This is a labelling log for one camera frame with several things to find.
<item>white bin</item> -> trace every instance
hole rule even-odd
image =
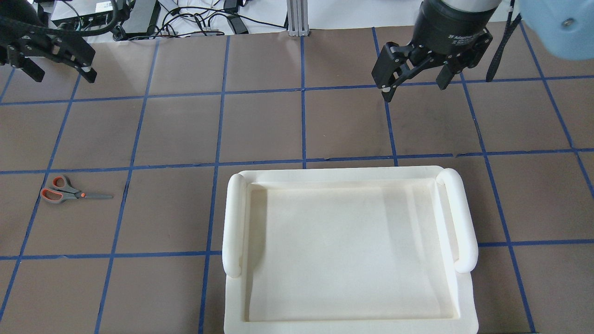
[[[225,333],[475,334],[477,257],[453,169],[243,171],[227,195]]]

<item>tray handle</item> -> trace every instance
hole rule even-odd
[[[476,266],[479,248],[462,178],[454,169],[447,168],[437,175],[436,181],[438,184],[445,185],[456,240],[458,240],[459,254],[458,259],[454,262],[454,268],[459,273],[469,273]]]
[[[223,228],[223,268],[231,278],[241,276],[244,255],[244,229],[247,182],[243,175],[235,174],[227,187],[225,226]]]

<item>scissors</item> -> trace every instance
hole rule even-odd
[[[84,193],[73,188],[70,180],[64,175],[55,177],[52,181],[52,186],[41,189],[40,195],[42,199],[52,204],[59,204],[65,200],[77,200],[79,198],[113,198],[111,195]]]

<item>metal post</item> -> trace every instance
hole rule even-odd
[[[289,36],[309,36],[307,0],[287,0]]]

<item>screw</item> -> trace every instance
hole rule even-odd
[[[575,22],[574,19],[572,18],[568,18],[567,20],[563,21],[563,23],[561,23],[562,26],[564,27],[569,27],[570,25],[572,25]]]

